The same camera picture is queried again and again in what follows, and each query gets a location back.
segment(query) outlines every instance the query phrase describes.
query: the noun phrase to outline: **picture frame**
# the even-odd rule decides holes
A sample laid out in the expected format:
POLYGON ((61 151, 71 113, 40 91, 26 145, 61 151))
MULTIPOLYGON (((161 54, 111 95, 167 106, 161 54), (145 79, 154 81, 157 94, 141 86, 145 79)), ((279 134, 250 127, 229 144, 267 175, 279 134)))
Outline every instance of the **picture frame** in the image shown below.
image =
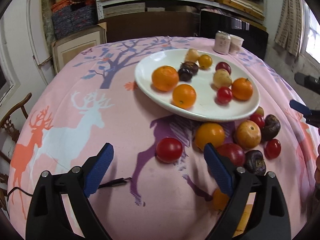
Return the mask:
POLYGON ((52 44, 52 57, 55 73, 81 51, 106 43, 106 30, 99 25, 73 33, 52 44))

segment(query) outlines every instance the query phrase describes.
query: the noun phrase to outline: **deer head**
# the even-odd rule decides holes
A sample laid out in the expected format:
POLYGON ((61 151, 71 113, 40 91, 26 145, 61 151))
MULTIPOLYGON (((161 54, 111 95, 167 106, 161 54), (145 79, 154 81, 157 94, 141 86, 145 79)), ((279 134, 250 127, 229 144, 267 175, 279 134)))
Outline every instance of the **deer head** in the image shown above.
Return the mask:
POLYGON ((32 131, 31 131, 32 137, 36 140, 35 144, 37 144, 39 148, 42 146, 42 136, 43 136, 42 130, 43 129, 49 130, 52 128, 52 125, 51 125, 52 113, 50 113, 48 118, 46 118, 48 110, 49 110, 49 106, 47 106, 46 109, 41 110, 40 113, 37 114, 33 124, 32 124, 32 117, 35 112, 30 116, 30 120, 29 120, 29 126, 30 128, 32 128, 32 131))
POLYGON ((110 99, 105 98, 104 94, 100 97, 100 99, 97 99, 98 91, 87 94, 83 101, 83 106, 78 106, 75 101, 75 96, 79 94, 79 92, 73 93, 71 96, 71 101, 73 106, 78 109, 82 110, 80 114, 84 114, 85 119, 90 119, 90 122, 98 126, 99 128, 104 127, 104 122, 101 117, 101 113, 99 112, 99 109, 105 109, 109 108, 113 105, 108 105, 110 99))

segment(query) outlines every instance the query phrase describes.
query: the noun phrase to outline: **plate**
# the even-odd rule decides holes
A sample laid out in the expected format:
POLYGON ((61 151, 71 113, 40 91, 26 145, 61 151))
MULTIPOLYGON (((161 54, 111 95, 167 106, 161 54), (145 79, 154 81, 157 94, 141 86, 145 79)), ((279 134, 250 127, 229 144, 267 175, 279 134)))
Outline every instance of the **plate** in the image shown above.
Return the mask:
POLYGON ((190 82, 179 82, 179 84, 191 85, 197 93, 195 104, 185 110, 171 104, 172 91, 161 92, 153 88, 151 75, 155 69, 168 65, 179 70, 181 62, 187 53, 187 49, 171 49, 159 51, 142 59, 135 68, 135 80, 139 88, 159 106, 170 112, 197 121, 229 122, 244 119, 253 114, 260 103, 259 90, 252 78, 237 65, 211 53, 199 51, 199 54, 207 54, 212 58, 212 66, 208 70, 199 69, 197 75, 190 82), (213 89, 212 78, 217 63, 224 61, 231 67, 231 78, 248 78, 253 85, 253 95, 248 101, 232 99, 227 105, 218 105, 215 102, 217 90, 213 89))

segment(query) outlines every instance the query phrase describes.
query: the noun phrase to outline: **metal screw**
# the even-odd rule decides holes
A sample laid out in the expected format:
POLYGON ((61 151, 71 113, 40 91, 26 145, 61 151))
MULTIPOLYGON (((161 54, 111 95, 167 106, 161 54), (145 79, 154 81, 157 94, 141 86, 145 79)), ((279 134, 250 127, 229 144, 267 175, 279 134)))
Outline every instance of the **metal screw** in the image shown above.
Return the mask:
POLYGON ((81 170, 81 168, 79 166, 74 166, 71 171, 73 173, 79 173, 80 170, 81 170))
POLYGON ((276 176, 276 174, 273 171, 269 171, 268 175, 270 178, 274 178, 276 176))
POLYGON ((43 171, 42 173, 41 173, 41 176, 42 177, 48 177, 48 175, 49 175, 49 171, 43 171))
POLYGON ((245 173, 245 168, 244 167, 238 167, 237 168, 237 171, 239 172, 239 173, 245 173))

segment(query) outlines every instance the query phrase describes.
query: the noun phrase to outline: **pink tablecloth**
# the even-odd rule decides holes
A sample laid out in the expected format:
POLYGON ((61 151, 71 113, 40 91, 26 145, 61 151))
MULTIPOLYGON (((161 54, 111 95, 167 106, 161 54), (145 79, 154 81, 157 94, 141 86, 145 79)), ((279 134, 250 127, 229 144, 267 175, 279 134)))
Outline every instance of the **pink tablecloth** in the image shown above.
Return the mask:
MULTIPOLYGON (((172 115, 144 95, 134 82, 135 65, 166 49, 195 48, 214 53, 214 40, 153 37, 96 46, 81 52, 49 84, 24 125, 10 168, 9 190, 19 186, 32 193, 43 170, 68 171, 96 155, 106 142, 115 157, 102 182, 132 177, 121 187, 99 189, 90 203, 114 240, 203 240, 217 220, 212 193, 217 187, 203 154, 192 139, 199 122, 172 115), (154 158, 164 137, 179 139, 184 154, 176 165, 154 158)), ((266 114, 281 122, 277 138, 281 155, 266 161, 277 174, 288 205, 292 236, 306 222, 306 199, 314 187, 319 136, 289 107, 301 102, 293 89, 252 53, 222 56, 252 76, 266 114)), ((227 141, 238 123, 224 123, 227 141)), ((10 219, 25 236, 31 198, 15 191, 10 219)), ((64 198, 74 231, 82 234, 64 198)))

